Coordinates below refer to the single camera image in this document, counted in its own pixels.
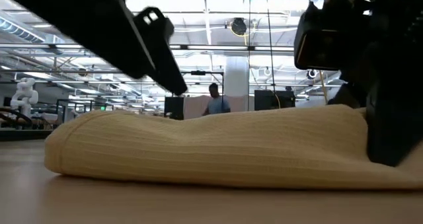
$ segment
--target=wooden table surface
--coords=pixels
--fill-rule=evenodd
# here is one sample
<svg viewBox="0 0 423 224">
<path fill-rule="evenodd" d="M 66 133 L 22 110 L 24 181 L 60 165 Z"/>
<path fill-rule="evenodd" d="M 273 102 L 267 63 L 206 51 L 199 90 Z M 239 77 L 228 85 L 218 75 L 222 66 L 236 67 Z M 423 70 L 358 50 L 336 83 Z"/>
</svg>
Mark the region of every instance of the wooden table surface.
<svg viewBox="0 0 423 224">
<path fill-rule="evenodd" d="M 423 192 L 237 190 L 74 178 L 0 143 L 0 223 L 423 223 Z"/>
</svg>

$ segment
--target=person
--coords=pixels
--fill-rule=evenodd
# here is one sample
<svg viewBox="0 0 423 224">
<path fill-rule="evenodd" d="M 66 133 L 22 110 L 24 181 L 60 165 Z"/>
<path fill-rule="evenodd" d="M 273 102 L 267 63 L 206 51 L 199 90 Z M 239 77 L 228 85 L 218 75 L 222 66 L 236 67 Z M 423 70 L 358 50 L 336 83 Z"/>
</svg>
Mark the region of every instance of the person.
<svg viewBox="0 0 423 224">
<path fill-rule="evenodd" d="M 231 112 L 231 107 L 229 106 L 227 99 L 220 96 L 219 87 L 216 83 L 212 83 L 209 86 L 209 92 L 213 99 L 209 101 L 203 116 Z"/>
</svg>

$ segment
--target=blue shirt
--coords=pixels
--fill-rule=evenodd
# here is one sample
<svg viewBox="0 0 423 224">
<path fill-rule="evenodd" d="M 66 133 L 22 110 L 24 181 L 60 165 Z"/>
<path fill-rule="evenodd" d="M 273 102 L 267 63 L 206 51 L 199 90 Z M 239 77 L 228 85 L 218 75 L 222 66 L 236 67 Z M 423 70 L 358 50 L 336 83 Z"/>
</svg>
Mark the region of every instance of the blue shirt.
<svg viewBox="0 0 423 224">
<path fill-rule="evenodd" d="M 208 104 L 209 108 L 209 114 L 220 114 L 223 113 L 223 111 L 227 111 L 231 109 L 229 106 L 229 103 L 226 98 L 223 98 L 222 96 L 219 96 L 217 98 L 213 98 L 209 101 Z"/>
</svg>

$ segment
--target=beige towel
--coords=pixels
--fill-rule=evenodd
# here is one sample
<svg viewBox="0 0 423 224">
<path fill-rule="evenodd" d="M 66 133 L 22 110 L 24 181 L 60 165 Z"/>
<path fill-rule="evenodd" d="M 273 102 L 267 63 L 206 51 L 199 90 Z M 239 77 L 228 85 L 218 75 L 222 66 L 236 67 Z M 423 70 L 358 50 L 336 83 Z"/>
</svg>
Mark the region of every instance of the beige towel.
<svg viewBox="0 0 423 224">
<path fill-rule="evenodd" d="M 91 112 L 46 140 L 48 169 L 76 176 L 253 188 L 423 188 L 423 146 L 398 168 L 369 162 L 367 126 L 346 106 L 176 121 Z"/>
</svg>

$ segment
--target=ribbed fabric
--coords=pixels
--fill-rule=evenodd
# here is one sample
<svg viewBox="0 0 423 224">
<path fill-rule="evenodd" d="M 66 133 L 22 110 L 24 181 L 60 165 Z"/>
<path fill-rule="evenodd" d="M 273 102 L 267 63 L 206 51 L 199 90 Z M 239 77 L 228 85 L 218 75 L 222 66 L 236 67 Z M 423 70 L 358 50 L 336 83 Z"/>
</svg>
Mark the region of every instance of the ribbed fabric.
<svg viewBox="0 0 423 224">
<path fill-rule="evenodd" d="M 423 188 L 423 149 L 398 168 L 369 162 L 367 124 L 346 106 L 176 121 L 91 112 L 46 140 L 45 165 L 115 180 L 253 188 Z"/>
</svg>

